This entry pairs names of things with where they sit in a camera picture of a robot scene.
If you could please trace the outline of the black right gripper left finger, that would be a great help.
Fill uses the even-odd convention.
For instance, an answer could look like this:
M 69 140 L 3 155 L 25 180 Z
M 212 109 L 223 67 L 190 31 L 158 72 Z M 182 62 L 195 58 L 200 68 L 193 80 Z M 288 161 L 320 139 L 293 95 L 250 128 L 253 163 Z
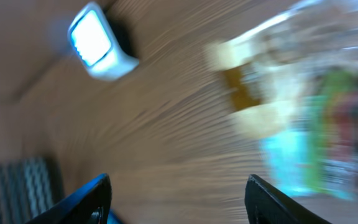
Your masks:
M 101 174 L 27 224 L 108 223 L 112 187 Z

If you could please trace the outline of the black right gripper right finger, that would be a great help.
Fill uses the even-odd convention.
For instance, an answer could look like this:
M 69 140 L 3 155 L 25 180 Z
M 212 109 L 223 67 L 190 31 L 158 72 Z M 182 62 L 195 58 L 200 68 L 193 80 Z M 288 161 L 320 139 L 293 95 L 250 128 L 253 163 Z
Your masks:
M 244 204 L 251 224 L 329 224 L 255 174 L 247 180 Z

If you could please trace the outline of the green snack pouch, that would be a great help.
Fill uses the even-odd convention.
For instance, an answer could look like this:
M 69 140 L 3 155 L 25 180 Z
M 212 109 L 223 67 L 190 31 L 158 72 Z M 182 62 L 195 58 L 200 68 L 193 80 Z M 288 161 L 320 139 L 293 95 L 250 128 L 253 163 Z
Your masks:
M 345 200 L 358 185 L 358 74 L 326 72 L 306 107 L 306 185 Z

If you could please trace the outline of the beige nut snack pouch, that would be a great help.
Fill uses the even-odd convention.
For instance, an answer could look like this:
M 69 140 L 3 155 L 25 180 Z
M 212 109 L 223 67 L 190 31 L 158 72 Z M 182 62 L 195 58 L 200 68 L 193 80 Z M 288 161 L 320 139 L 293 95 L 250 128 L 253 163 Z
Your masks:
M 358 0 L 298 1 L 228 41 L 206 47 L 229 88 L 231 120 L 248 139 L 279 133 L 331 70 L 358 78 Z

